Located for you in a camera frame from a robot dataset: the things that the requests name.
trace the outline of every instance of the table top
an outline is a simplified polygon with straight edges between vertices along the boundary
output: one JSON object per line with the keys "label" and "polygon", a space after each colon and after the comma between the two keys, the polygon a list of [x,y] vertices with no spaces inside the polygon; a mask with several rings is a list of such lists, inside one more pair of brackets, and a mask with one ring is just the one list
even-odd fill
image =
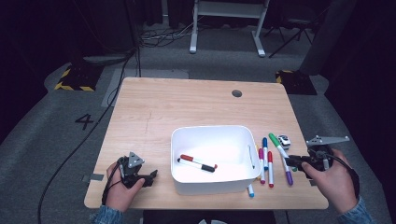
{"label": "table top", "polygon": [[[233,96],[240,91],[242,96]],[[251,130],[258,146],[268,133],[285,134],[290,155],[307,155],[306,144],[284,87],[277,83],[127,77],[123,80],[85,205],[98,208],[106,185],[106,168],[132,151],[145,160],[139,174],[158,170],[152,187],[134,198],[138,209],[325,209],[328,201],[311,186],[303,172],[293,172],[293,186],[286,181],[280,154],[268,139],[274,156],[275,186],[252,183],[248,191],[186,196],[177,193],[171,175],[171,136],[181,127],[242,125]]]}

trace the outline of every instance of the black chair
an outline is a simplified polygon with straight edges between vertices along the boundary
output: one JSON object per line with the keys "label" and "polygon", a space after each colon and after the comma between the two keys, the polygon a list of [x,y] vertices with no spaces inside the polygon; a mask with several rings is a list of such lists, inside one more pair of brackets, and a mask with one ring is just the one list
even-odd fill
{"label": "black chair", "polygon": [[281,27],[286,29],[297,28],[299,29],[299,31],[287,41],[285,41],[281,33],[284,44],[280,46],[277,50],[275,50],[269,56],[269,58],[272,58],[276,53],[278,53],[281,49],[288,45],[289,42],[294,38],[297,37],[297,40],[300,40],[300,36],[302,33],[305,33],[309,42],[312,44],[313,40],[311,40],[306,30],[311,29],[316,32],[319,29],[321,23],[324,21],[324,17],[326,16],[329,5],[318,9],[318,6],[307,4],[306,1],[299,2],[286,0],[271,0],[268,9],[270,10],[271,7],[273,7],[272,14],[276,15],[276,18],[272,19],[271,29],[264,36],[268,36],[275,29],[279,29],[279,32],[281,33]]}

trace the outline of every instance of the blue sleeve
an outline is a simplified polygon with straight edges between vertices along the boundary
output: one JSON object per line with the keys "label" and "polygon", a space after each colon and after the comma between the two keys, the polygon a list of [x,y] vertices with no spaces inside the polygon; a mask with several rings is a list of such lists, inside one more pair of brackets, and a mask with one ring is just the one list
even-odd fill
{"label": "blue sleeve", "polygon": [[123,221],[123,213],[119,210],[101,205],[99,212],[91,216],[92,224],[121,224]]}
{"label": "blue sleeve", "polygon": [[372,219],[370,214],[366,210],[366,205],[364,203],[363,198],[360,196],[359,197],[359,202],[356,204],[354,208],[351,210],[347,211],[343,215],[339,216],[337,218],[338,223],[346,224],[346,223],[356,223],[356,224],[369,224],[369,223],[375,223],[375,221]]}

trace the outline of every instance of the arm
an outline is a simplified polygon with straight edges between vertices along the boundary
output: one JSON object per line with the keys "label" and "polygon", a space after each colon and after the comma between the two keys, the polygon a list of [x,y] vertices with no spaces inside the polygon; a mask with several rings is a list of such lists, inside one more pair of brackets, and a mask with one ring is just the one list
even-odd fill
{"label": "arm", "polygon": [[[347,158],[341,151],[336,149],[332,151],[334,156],[349,165]],[[355,223],[355,220],[359,220],[359,223],[373,222],[362,198],[357,199],[355,197],[352,179],[347,168],[341,163],[334,161],[332,167],[324,172],[316,170],[307,162],[303,162],[302,166],[306,173],[315,180],[320,192],[334,205],[337,212],[341,215],[338,218],[341,223]],[[367,218],[364,219],[365,222],[357,219],[362,217]]]}
{"label": "arm", "polygon": [[[107,177],[110,176],[116,165],[113,163],[107,168]],[[99,212],[91,218],[92,223],[122,223],[123,213],[129,208],[134,196],[142,189],[144,183],[144,178],[139,179],[133,187],[127,189],[121,183],[120,169],[117,168],[111,179],[110,186],[112,187],[108,191],[106,205],[101,205]]]}

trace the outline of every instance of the white container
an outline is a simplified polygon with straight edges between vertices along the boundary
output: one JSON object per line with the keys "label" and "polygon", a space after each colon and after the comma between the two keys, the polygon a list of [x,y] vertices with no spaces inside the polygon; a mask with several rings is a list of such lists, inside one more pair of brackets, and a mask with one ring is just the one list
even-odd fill
{"label": "white container", "polygon": [[[188,155],[218,167],[210,173],[177,161]],[[247,190],[260,174],[260,159],[251,131],[244,126],[199,126],[172,134],[171,172],[177,193],[200,195]]]}

